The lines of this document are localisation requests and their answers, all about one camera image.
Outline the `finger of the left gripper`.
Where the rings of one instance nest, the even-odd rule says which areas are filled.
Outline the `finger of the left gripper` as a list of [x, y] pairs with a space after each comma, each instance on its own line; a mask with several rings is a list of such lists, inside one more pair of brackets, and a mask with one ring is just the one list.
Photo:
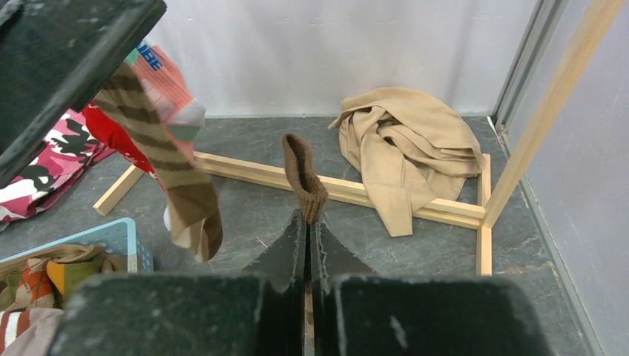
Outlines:
[[164, 1], [1, 2], [1, 186], [81, 110], [167, 9]]

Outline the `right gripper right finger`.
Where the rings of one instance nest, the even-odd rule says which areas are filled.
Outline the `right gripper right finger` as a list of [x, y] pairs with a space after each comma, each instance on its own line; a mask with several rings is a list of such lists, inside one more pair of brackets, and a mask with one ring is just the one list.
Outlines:
[[378, 275], [324, 219], [310, 228], [316, 355], [551, 355], [532, 303], [500, 277]]

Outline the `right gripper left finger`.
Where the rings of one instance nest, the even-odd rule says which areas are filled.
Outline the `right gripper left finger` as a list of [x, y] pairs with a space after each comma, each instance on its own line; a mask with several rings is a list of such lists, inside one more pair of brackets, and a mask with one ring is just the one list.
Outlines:
[[241, 272], [92, 277], [70, 299], [51, 355], [301, 355], [307, 226]]

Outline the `red sock white stars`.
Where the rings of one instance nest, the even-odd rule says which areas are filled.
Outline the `red sock white stars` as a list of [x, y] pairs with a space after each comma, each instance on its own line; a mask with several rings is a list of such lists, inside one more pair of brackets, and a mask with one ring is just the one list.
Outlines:
[[156, 179], [154, 170], [145, 155], [135, 146], [127, 133], [105, 112], [90, 101], [83, 109], [85, 124], [91, 135], [121, 154], [129, 163]]

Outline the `brown striped sock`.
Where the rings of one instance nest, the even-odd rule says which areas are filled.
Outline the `brown striped sock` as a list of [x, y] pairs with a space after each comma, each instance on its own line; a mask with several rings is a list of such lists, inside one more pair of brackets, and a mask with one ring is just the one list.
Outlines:
[[94, 101], [126, 132], [154, 169], [168, 200], [173, 244], [189, 250], [201, 263], [209, 261], [223, 241], [216, 191], [209, 177], [168, 137], [131, 66], [121, 63]]
[[286, 179], [297, 196], [306, 223], [318, 221], [328, 199], [328, 191], [315, 173], [310, 146], [294, 133], [282, 137]]

